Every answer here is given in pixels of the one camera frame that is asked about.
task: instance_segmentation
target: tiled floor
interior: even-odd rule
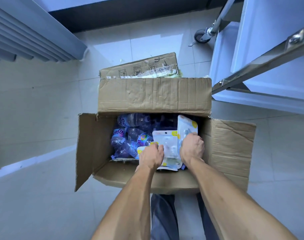
[[[90,48],[82,62],[0,63],[0,168],[43,155],[0,178],[0,240],[90,238],[120,189],[90,178],[74,193],[75,149],[51,152],[76,144],[78,113],[97,111],[101,68],[176,52],[185,77],[207,75],[213,40],[188,45],[218,11],[79,33]],[[212,116],[257,124],[248,193],[303,240],[304,115],[214,101]],[[205,239],[196,198],[175,205],[180,238]]]

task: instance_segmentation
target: person's left hand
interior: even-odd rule
[[[147,166],[150,169],[156,170],[161,166],[164,157],[163,145],[158,146],[157,143],[153,143],[147,146],[139,156],[139,165],[136,170],[142,166]]]

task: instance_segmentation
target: leg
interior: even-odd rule
[[[151,240],[179,240],[174,195],[153,194],[151,197]]]
[[[214,228],[214,225],[210,219],[209,213],[204,205],[201,193],[197,193],[197,199],[200,209],[200,214],[202,218],[202,224],[204,229],[204,235],[206,235],[206,239],[210,240],[219,240],[219,236]]]

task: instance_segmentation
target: person's left arm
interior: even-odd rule
[[[163,156],[163,145],[153,144],[145,148],[134,175],[107,210],[92,240],[150,240],[151,183]]]

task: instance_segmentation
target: cardboard box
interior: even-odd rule
[[[101,69],[100,77],[103,79],[179,77],[178,62],[173,52]]]
[[[199,135],[205,142],[203,159],[247,190],[255,125],[209,118],[210,78],[102,79],[98,114],[79,115],[76,152],[78,190],[91,174],[105,185],[123,187],[136,165],[109,162],[117,116],[123,113],[178,113],[202,117]],[[198,184],[189,170],[156,172],[152,193],[197,193]]]

